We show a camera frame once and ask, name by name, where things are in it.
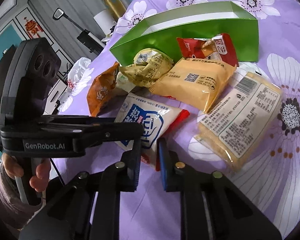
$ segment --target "blue logo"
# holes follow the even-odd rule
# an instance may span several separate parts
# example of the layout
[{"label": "blue logo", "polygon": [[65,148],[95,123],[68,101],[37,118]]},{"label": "blue logo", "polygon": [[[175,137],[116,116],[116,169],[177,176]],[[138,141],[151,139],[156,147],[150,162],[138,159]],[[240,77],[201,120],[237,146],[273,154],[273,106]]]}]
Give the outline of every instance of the blue logo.
[{"label": "blue logo", "polygon": [[[144,127],[141,137],[142,147],[150,149],[153,142],[157,139],[163,126],[163,118],[156,111],[145,111],[136,104],[133,104],[123,122],[142,123]],[[121,141],[127,146],[129,141]]]}]

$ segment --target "floral tablecloth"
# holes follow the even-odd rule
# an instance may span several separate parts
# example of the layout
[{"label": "floral tablecloth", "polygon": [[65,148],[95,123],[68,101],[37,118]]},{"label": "floral tablecloth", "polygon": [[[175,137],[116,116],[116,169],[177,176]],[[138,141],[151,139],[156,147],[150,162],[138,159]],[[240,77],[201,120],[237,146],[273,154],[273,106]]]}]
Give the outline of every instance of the floral tablecloth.
[{"label": "floral tablecloth", "polygon": [[[133,0],[119,19],[104,51],[91,63],[60,114],[88,115],[86,95],[93,79],[115,62],[109,48],[145,17],[194,3],[220,0]],[[198,109],[167,98],[154,100],[191,113],[187,122],[169,136],[171,150],[199,171],[222,170],[286,237],[300,220],[300,4],[297,0],[231,0],[258,18],[259,61],[240,63],[231,80],[234,86],[247,71],[255,71],[284,91],[282,108],[272,128],[250,161],[237,174],[198,142]],[[116,98],[103,116],[116,116],[124,98]],[[68,182],[77,172],[97,172],[121,157],[116,143],[87,150],[78,159],[58,159],[57,167]],[[177,193],[165,193],[160,173],[142,164],[135,193],[122,193],[120,239],[180,239],[180,202]]]}]

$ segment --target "screw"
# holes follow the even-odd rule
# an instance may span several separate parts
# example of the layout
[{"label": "screw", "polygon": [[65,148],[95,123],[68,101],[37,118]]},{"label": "screw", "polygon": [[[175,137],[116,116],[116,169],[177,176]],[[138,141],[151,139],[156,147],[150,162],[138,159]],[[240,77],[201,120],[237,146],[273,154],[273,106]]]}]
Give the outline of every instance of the screw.
[{"label": "screw", "polygon": [[116,162],[114,165],[117,169],[123,168],[125,166],[124,162]]},{"label": "screw", "polygon": [[78,178],[79,179],[85,179],[86,177],[88,177],[89,173],[87,173],[86,171],[82,171],[79,173]]},{"label": "screw", "polygon": [[223,175],[220,171],[214,171],[212,173],[212,176],[215,177],[216,179],[221,179]]},{"label": "screw", "polygon": [[183,169],[186,165],[183,163],[183,162],[177,162],[175,164],[175,166],[178,168],[178,169]]}]

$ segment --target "person's arm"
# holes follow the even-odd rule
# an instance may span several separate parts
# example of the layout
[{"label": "person's arm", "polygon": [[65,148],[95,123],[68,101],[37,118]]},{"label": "person's arm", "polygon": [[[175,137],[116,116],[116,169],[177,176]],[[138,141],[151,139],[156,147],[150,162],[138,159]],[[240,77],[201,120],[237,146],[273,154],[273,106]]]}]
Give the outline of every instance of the person's arm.
[{"label": "person's arm", "polygon": [[41,208],[23,204],[18,189],[7,175],[3,165],[0,166],[0,219],[13,228],[22,228]]}]

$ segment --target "human hand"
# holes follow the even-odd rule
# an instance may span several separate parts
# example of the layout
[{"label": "human hand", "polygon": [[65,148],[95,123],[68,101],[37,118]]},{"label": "human hand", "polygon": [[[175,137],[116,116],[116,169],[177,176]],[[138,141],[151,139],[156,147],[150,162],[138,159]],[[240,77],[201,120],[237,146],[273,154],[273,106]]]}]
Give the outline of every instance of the human hand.
[{"label": "human hand", "polygon": [[[6,153],[3,153],[1,159],[4,169],[10,178],[15,179],[15,177],[23,176],[23,169],[14,158]],[[32,176],[29,181],[30,186],[34,188],[36,192],[43,192],[47,188],[50,170],[50,159],[43,159],[42,163],[37,166],[35,170],[36,176]]]}]

